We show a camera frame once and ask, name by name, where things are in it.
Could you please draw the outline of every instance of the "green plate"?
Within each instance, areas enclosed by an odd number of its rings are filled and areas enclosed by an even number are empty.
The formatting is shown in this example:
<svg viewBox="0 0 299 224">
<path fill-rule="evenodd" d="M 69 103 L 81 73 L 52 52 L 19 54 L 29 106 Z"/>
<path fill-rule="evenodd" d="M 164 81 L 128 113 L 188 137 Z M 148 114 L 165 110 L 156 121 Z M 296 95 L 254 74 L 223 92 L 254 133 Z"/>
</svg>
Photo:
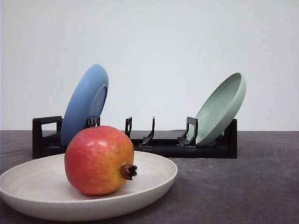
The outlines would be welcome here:
<svg viewBox="0 0 299 224">
<path fill-rule="evenodd" d="M 235 73 L 222 82 L 203 104 L 196 115 L 198 119 L 197 146 L 212 143 L 227 128 L 239 111 L 246 93 L 246 81 L 241 73 Z M 194 133 L 190 126 L 187 138 Z"/>
</svg>

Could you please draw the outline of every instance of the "white bowl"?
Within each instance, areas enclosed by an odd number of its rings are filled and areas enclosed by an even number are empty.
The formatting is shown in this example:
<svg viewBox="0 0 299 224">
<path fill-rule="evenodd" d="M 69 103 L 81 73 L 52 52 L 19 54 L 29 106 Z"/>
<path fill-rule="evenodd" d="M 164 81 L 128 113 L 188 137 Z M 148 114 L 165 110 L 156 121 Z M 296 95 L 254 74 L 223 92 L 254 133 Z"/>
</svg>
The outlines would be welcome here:
<svg viewBox="0 0 299 224">
<path fill-rule="evenodd" d="M 91 221 L 141 209 L 172 186 L 177 166 L 159 155 L 135 151 L 137 176 L 112 194 L 87 196 L 65 175 L 64 154 L 18 165 L 0 176 L 3 200 L 26 215 L 55 221 Z"/>
</svg>

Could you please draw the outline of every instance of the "black dish rack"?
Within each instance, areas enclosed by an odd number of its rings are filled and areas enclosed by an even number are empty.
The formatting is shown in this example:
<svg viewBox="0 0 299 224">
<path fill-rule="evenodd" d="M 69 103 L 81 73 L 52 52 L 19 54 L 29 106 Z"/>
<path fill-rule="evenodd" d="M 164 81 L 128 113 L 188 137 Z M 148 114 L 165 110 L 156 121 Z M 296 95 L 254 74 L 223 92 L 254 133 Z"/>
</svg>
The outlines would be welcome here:
<svg viewBox="0 0 299 224">
<path fill-rule="evenodd" d="M 32 157 L 34 159 L 45 156 L 63 154 L 66 147 L 60 145 L 60 132 L 63 119 L 61 116 L 36 118 L 32 121 Z M 56 133 L 43 137 L 42 125 L 56 123 Z M 100 125 L 100 117 L 86 121 L 86 128 Z M 194 126 L 194 133 L 187 139 L 189 126 Z M 198 135 L 198 120 L 187 117 L 184 134 L 177 138 L 155 139 L 155 117 L 152 121 L 152 130 L 141 139 L 131 138 L 132 117 L 126 119 L 125 134 L 131 139 L 135 151 L 153 153 L 164 157 L 180 158 L 226 158 L 237 159 L 237 120 L 233 119 L 213 143 L 209 146 L 195 144 Z"/>
</svg>

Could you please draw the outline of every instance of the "white wall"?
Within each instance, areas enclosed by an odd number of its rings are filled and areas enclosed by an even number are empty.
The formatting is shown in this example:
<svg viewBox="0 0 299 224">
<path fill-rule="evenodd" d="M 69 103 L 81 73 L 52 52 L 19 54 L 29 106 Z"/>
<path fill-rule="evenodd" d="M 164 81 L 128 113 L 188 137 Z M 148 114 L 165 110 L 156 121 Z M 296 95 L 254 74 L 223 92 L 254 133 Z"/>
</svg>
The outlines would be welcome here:
<svg viewBox="0 0 299 224">
<path fill-rule="evenodd" d="M 242 72 L 239 130 L 299 130 L 298 0 L 4 0 L 1 130 L 64 115 L 93 64 L 109 75 L 102 124 L 185 128 Z"/>
</svg>

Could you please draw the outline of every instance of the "dark tabletop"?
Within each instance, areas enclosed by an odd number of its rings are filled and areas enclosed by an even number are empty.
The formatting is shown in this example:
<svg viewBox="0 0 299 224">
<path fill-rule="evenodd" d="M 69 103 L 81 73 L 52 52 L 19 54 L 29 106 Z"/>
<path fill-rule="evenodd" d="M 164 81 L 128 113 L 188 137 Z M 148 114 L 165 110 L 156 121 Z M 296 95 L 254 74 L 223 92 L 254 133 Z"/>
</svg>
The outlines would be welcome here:
<svg viewBox="0 0 299 224">
<path fill-rule="evenodd" d="M 31 145 L 31 131 L 1 131 L 1 173 L 32 160 Z M 171 160 L 178 175 L 162 198 L 124 216 L 84 223 L 299 223 L 299 132 L 238 132 L 236 160 Z M 2 199 L 0 220 L 1 224 L 60 223 L 21 214 Z"/>
</svg>

